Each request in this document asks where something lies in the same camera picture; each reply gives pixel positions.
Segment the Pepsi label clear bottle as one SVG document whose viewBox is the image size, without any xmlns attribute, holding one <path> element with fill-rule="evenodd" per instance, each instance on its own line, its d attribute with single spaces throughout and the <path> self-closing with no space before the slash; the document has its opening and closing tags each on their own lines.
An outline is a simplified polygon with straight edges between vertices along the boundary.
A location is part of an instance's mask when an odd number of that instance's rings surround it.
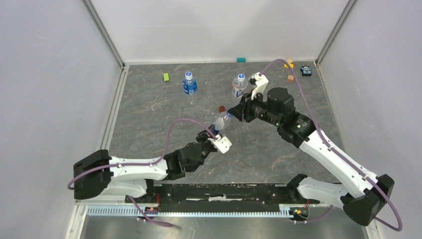
<svg viewBox="0 0 422 239">
<path fill-rule="evenodd" d="M 219 133 L 222 130 L 229 127 L 230 123 L 234 117 L 228 119 L 226 116 L 226 111 L 219 113 L 214 122 L 211 124 L 211 131 L 214 133 Z"/>
</svg>

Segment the blue label Pocari bottle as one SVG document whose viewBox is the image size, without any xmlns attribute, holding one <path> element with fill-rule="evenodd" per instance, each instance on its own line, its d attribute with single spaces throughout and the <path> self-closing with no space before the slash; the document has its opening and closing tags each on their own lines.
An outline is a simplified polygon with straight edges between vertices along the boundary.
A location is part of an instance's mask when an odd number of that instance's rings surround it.
<svg viewBox="0 0 422 239">
<path fill-rule="evenodd" d="M 194 76 L 191 80 L 186 80 L 184 78 L 182 85 L 184 93 L 190 96 L 194 95 L 198 90 L 197 79 Z"/>
</svg>

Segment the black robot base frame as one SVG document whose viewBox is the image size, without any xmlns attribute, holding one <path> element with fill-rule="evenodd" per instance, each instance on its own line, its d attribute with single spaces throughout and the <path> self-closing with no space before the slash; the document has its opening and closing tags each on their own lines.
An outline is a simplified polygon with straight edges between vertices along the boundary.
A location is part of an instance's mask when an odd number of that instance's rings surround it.
<svg viewBox="0 0 422 239">
<path fill-rule="evenodd" d="M 308 202 L 284 184 L 155 184 L 136 203 L 156 203 L 162 213 L 269 213 L 280 204 Z"/>
</svg>

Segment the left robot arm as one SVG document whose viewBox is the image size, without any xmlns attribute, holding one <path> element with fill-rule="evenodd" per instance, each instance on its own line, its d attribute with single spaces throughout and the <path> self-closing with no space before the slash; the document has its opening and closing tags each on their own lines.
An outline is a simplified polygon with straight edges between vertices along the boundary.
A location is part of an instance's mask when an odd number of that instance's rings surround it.
<svg viewBox="0 0 422 239">
<path fill-rule="evenodd" d="M 115 195 L 150 203 L 156 198 L 154 181 L 177 180 L 195 172 L 210 153 L 218 152 L 214 142 L 204 130 L 198 133 L 195 142 L 150 159 L 120 158 L 100 149 L 74 164 L 74 178 L 68 188 L 73 190 L 76 200 Z"/>
</svg>

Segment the white blue Pocari cap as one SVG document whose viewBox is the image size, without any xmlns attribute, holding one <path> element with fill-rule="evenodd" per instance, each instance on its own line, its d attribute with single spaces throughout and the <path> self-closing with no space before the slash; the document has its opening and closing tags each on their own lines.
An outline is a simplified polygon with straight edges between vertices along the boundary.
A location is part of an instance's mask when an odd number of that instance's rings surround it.
<svg viewBox="0 0 422 239">
<path fill-rule="evenodd" d="M 186 80 L 191 80 L 193 78 L 193 75 L 192 75 L 192 73 L 191 72 L 186 72 L 185 73 L 185 79 Z"/>
</svg>

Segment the red label clear bottle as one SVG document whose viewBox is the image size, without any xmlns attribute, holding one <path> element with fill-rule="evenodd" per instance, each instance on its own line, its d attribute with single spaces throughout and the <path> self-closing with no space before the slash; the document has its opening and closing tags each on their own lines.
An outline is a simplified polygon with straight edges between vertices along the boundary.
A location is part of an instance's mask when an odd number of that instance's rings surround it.
<svg viewBox="0 0 422 239">
<path fill-rule="evenodd" d="M 235 98 L 240 98 L 246 92 L 249 82 L 246 77 L 243 82 L 237 80 L 237 77 L 232 81 L 232 94 Z"/>
</svg>

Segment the white blue bottle cap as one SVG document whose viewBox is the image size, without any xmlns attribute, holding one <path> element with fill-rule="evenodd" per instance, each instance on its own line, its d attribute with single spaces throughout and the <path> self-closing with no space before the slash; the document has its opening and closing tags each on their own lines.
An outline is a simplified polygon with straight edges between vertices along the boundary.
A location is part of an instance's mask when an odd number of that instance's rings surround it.
<svg viewBox="0 0 422 239">
<path fill-rule="evenodd" d="M 240 81 L 240 82 L 243 82 L 245 80 L 245 75 L 244 74 L 238 74 L 237 80 Z"/>
</svg>

